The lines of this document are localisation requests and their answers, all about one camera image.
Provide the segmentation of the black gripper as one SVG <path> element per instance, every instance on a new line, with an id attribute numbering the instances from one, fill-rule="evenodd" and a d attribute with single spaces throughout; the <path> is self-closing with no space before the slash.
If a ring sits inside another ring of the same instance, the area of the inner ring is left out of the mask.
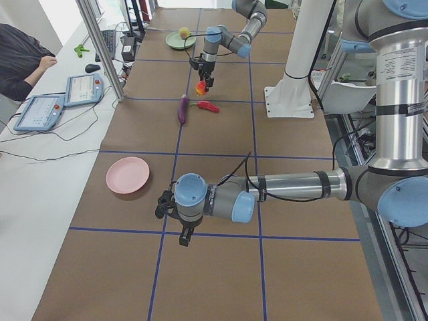
<path id="1" fill-rule="evenodd" d="M 208 92 L 213 87 L 214 83 L 214 78 L 211 77 L 214 70 L 214 62 L 207 62 L 205 60 L 202 60 L 202 62 L 203 65 L 198 71 L 199 79 L 200 81 L 205 81 L 205 91 Z"/>
<path id="2" fill-rule="evenodd" d="M 196 216 L 185 216 L 179 214 L 179 221 L 183 226 L 181 234 L 179 236 L 179 244 L 185 247 L 188 247 L 191 241 L 191 236 L 195 230 L 195 228 L 201 224 L 203 220 L 203 216 L 198 214 Z"/>

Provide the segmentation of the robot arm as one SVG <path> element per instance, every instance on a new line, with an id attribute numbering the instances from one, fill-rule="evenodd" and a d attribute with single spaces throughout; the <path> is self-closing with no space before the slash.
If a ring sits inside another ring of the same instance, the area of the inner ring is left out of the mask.
<path id="1" fill-rule="evenodd" d="M 284 76 L 276 86 L 264 89 L 266 108 L 273 104 L 278 117 L 313 118 L 309 89 L 312 58 L 319 49 L 315 41 L 322 42 L 335 4 L 302 1 Z M 208 27 L 203 52 L 189 59 L 208 88 L 213 85 L 210 77 L 219 46 L 247 58 L 268 20 L 261 1 L 232 1 L 231 7 L 247 19 L 243 31 L 235 36 L 224 25 Z M 173 209 L 167 214 L 183 226 L 180 245 L 190 244 L 204 216 L 248 223 L 256 202 L 268 199 L 307 203 L 334 197 L 358 201 L 399 227 L 427 224 L 427 160 L 423 158 L 427 1 L 345 1 L 339 44 L 345 51 L 374 50 L 377 55 L 374 158 L 368 165 L 330 172 L 250 177 L 248 154 L 218 184 L 185 174 L 175 182 L 172 205 L 164 203 Z"/>
<path id="2" fill-rule="evenodd" d="M 266 25 L 268 14 L 261 1 L 233 1 L 232 9 L 247 19 L 247 24 L 239 35 L 231 33 L 224 25 L 208 27 L 204 36 L 203 51 L 199 56 L 189 60 L 194 70 L 198 71 L 199 82 L 195 86 L 198 96 L 205 95 L 213 86 L 212 76 L 219 47 L 223 46 L 241 58 L 247 58 L 251 43 Z"/>

